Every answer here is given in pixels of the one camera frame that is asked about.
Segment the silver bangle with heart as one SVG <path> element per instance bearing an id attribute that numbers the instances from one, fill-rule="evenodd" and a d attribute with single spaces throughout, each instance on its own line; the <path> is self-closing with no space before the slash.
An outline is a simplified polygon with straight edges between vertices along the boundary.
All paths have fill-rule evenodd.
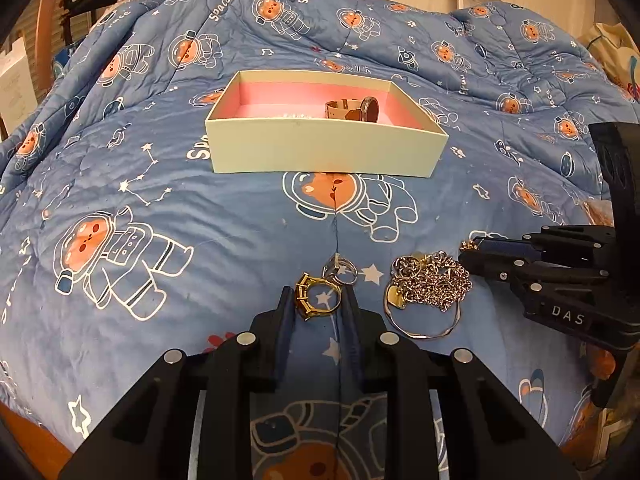
<path id="1" fill-rule="evenodd" d="M 445 313 L 430 306 L 407 304 L 399 288 L 387 285 L 383 295 L 383 312 L 393 330 L 413 340 L 439 340 L 450 336 L 462 318 L 460 304 Z"/>

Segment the rose gold wristwatch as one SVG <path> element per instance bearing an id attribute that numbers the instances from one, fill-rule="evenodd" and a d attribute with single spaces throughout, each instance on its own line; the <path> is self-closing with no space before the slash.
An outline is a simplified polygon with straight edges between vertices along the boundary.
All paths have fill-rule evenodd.
<path id="1" fill-rule="evenodd" d="M 338 99 L 326 102 L 326 118 L 352 122 L 377 122 L 380 107 L 374 96 L 363 99 Z"/>

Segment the pale green pink-lined box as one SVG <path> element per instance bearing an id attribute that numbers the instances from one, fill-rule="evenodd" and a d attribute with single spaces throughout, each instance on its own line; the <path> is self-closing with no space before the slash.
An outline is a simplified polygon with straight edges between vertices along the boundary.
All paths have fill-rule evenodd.
<path id="1" fill-rule="evenodd" d="M 326 118 L 326 102 L 374 96 L 377 122 Z M 213 170 L 431 177 L 449 136 L 397 84 L 313 70 L 240 70 L 204 128 Z"/>

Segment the cream patterned tote bag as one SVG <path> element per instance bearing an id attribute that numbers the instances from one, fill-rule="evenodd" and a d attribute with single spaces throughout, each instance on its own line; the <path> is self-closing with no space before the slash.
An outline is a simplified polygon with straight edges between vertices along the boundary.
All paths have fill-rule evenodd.
<path id="1" fill-rule="evenodd" d="M 625 96 L 639 99 L 639 49 L 622 23 L 596 23 L 579 42 L 598 61 L 613 84 L 623 89 Z"/>

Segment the white carton box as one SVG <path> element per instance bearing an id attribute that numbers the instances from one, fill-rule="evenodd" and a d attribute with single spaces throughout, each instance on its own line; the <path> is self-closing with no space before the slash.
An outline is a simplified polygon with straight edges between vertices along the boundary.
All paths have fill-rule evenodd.
<path id="1" fill-rule="evenodd" d="M 1 52 L 0 113 L 7 134 L 11 134 L 36 109 L 24 38 L 18 37 L 9 52 Z"/>

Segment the pink long board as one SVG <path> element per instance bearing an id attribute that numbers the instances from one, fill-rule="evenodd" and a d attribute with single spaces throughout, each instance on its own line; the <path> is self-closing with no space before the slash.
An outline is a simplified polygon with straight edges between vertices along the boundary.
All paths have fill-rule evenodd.
<path id="1" fill-rule="evenodd" d="M 52 29 L 57 8 L 58 0 L 39 0 L 35 36 L 35 74 L 39 91 L 48 91 L 51 87 Z"/>

